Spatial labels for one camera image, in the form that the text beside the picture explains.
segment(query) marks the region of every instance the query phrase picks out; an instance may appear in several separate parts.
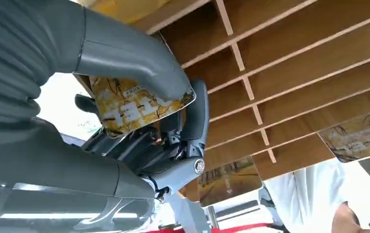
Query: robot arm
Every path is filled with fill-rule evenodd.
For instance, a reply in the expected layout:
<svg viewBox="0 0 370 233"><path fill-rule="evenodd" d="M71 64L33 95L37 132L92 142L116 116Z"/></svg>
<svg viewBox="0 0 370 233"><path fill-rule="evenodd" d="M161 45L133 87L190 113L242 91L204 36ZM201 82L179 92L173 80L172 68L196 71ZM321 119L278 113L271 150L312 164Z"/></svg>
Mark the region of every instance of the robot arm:
<svg viewBox="0 0 370 233"><path fill-rule="evenodd" d="M65 145L34 118L34 99L55 72L132 77L167 100L189 86L162 44L122 23L68 0L0 0L0 180L153 197L123 164ZM119 188L127 186L142 191Z"/></svg>

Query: gold patterned card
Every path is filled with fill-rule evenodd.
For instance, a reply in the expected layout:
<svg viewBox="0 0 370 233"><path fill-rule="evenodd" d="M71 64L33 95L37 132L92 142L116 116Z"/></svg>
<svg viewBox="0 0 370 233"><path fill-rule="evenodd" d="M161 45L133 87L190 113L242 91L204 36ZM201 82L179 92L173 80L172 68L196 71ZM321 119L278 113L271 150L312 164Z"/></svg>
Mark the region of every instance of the gold patterned card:
<svg viewBox="0 0 370 233"><path fill-rule="evenodd" d="M167 117L196 99L191 86L177 101L164 101L130 79L90 77L99 116L109 137L128 134Z"/></svg>
<svg viewBox="0 0 370 233"><path fill-rule="evenodd" d="M198 189L202 207L260 189L262 180L253 158L241 160L206 171L198 178Z"/></svg>
<svg viewBox="0 0 370 233"><path fill-rule="evenodd" d="M319 135L342 163L370 157L370 114L319 132Z"/></svg>

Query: wooden shelf divider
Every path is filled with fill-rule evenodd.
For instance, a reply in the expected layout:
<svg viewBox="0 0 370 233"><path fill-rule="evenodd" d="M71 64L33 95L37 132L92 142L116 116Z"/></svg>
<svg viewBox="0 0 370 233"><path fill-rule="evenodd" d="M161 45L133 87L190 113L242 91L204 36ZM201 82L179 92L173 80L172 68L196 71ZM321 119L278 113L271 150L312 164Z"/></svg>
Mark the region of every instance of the wooden shelf divider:
<svg viewBox="0 0 370 233"><path fill-rule="evenodd" d="M272 163L275 164L277 161L276 161L276 157L275 157L275 155L273 153L273 150L272 149L268 149L268 154L269 154L269 158L271 159Z"/></svg>
<svg viewBox="0 0 370 233"><path fill-rule="evenodd" d="M220 17L222 18L222 23L224 24L227 35L232 35L232 25L230 25L229 16L227 15L226 7L223 1L224 0L215 0L216 9L219 12Z"/></svg>
<svg viewBox="0 0 370 233"><path fill-rule="evenodd" d="M233 55L235 56L236 63L238 64L239 71L245 70L245 64L243 63L243 59L241 56L241 51L239 50L239 46L237 43L233 43L230 46L232 48Z"/></svg>

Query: wood panel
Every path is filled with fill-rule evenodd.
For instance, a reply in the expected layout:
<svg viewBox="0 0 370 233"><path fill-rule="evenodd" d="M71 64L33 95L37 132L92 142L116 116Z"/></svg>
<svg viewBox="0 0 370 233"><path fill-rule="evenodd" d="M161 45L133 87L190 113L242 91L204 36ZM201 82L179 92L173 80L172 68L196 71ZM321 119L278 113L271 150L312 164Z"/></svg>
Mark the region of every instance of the wood panel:
<svg viewBox="0 0 370 233"><path fill-rule="evenodd" d="M325 107L370 90L370 62L259 105L265 125Z"/></svg>
<svg viewBox="0 0 370 233"><path fill-rule="evenodd" d="M162 30L183 68L229 47L232 43L292 14L316 0L246 1L226 0L225 8L235 32L225 35L225 27L207 7L192 12Z"/></svg>
<svg viewBox="0 0 370 233"><path fill-rule="evenodd" d="M245 109L222 120L211 122L206 147L209 148L225 142L229 138L250 133L257 128L258 124L253 110L251 108Z"/></svg>
<svg viewBox="0 0 370 233"><path fill-rule="evenodd" d="M138 20L133 27L153 34L184 17L210 0L170 0L156 12Z"/></svg>
<svg viewBox="0 0 370 233"><path fill-rule="evenodd" d="M246 68L254 70L369 22L370 1L319 0L242 40L239 45Z"/></svg>
<svg viewBox="0 0 370 233"><path fill-rule="evenodd" d="M242 81L208 95L211 120L232 110L244 107L250 103L249 96Z"/></svg>
<svg viewBox="0 0 370 233"><path fill-rule="evenodd" d="M265 148L266 146L263 142L262 135L259 132L250 134L225 144L223 147L216 147L205 151L205 170L210 171L223 164L239 160L251 154L252 151L264 150Z"/></svg>
<svg viewBox="0 0 370 233"><path fill-rule="evenodd" d="M213 72L212 76L216 79L209 89L211 92L216 91L232 84L235 79L241 79L243 75L253 75L369 22L370 3L366 1L319 0L240 41L239 46L246 71L238 72L233 69L232 72L224 72L220 76L217 75L220 72ZM224 56L223 54L209 56L201 61L202 66L189 67L193 70L192 76L204 77L206 70L217 70L216 64L220 64L221 59L225 63L225 60L230 61L232 58L230 55Z"/></svg>
<svg viewBox="0 0 370 233"><path fill-rule="evenodd" d="M370 59L370 24L250 77L266 101L351 69Z"/></svg>
<svg viewBox="0 0 370 233"><path fill-rule="evenodd" d="M228 37L213 2L168 25L161 33L181 64Z"/></svg>
<svg viewBox="0 0 370 233"><path fill-rule="evenodd" d="M201 78L205 81L208 90L211 90L228 81L235 82L233 78L241 75L238 64L230 48L186 68L185 73L189 79Z"/></svg>
<svg viewBox="0 0 370 233"><path fill-rule="evenodd" d="M179 190L179 193L187 199L197 202L200 199L199 196L199 185L197 179L192 180L187 185Z"/></svg>
<svg viewBox="0 0 370 233"><path fill-rule="evenodd" d="M298 140L273 150L277 163L266 152L253 157L260 178L264 181L334 158L318 135Z"/></svg>
<svg viewBox="0 0 370 233"><path fill-rule="evenodd" d="M291 119L267 130L270 147L370 113L370 91Z"/></svg>
<svg viewBox="0 0 370 233"><path fill-rule="evenodd" d="M252 30L248 34L257 32L313 2L315 0L225 0L225 6L234 34L240 35L248 30Z"/></svg>
<svg viewBox="0 0 370 233"><path fill-rule="evenodd" d="M250 108L212 122L207 150L367 91L370 62L260 104L261 125L253 122Z"/></svg>
<svg viewBox="0 0 370 233"><path fill-rule="evenodd" d="M260 132L256 132L211 148L205 153L206 170L262 152L266 152L269 159L267 149L289 144L311 136L317 131L369 113L370 91L267 128L269 146L262 144Z"/></svg>

